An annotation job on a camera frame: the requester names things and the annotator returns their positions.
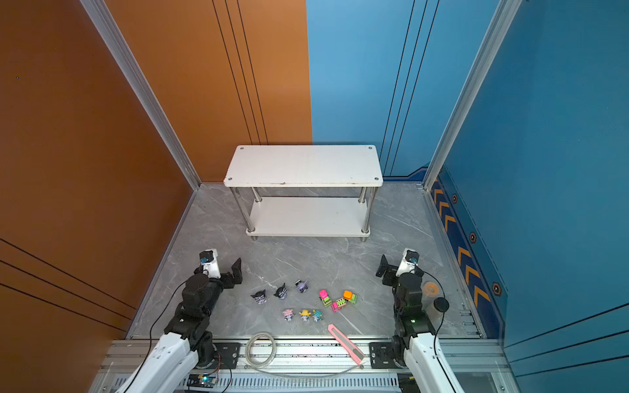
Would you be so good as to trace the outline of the black purple figurine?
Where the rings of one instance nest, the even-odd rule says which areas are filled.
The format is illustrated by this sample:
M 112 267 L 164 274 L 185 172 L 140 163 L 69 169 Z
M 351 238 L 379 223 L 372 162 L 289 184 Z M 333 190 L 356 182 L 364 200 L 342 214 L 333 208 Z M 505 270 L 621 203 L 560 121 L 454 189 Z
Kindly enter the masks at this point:
M 282 286 L 278 287 L 274 293 L 274 296 L 280 299 L 281 301 L 285 300 L 288 296 L 288 288 L 284 283 Z
M 251 298 L 259 305 L 267 302 L 267 294 L 265 290 L 257 291 L 251 295 Z

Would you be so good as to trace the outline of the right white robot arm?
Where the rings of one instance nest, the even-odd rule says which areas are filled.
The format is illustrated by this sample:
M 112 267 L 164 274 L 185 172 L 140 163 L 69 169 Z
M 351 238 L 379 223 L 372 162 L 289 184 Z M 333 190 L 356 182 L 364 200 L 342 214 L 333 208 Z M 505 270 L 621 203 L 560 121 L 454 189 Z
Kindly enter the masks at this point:
M 370 343 L 370 366 L 407 369 L 419 392 L 462 392 L 437 338 L 443 322 L 429 314 L 423 301 L 427 274 L 415 250 L 404 250 L 398 266 L 381 258 L 376 276 L 392 289 L 395 333 L 389 342 Z

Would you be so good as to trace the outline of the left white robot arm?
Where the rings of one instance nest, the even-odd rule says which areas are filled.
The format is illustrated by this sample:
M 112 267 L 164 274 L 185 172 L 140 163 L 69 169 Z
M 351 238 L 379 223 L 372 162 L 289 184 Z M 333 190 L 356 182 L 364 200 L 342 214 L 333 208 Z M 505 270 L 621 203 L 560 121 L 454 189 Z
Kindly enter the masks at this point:
M 194 274 L 181 283 L 182 301 L 145 359 L 117 389 L 119 392 L 173 392 L 182 382 L 206 388 L 222 369 L 230 373 L 238 365 L 240 344 L 216 345 L 208 330 L 212 311 L 225 289 L 242 283 L 242 260 L 228 273 L 219 271 L 216 254 L 202 252 Z

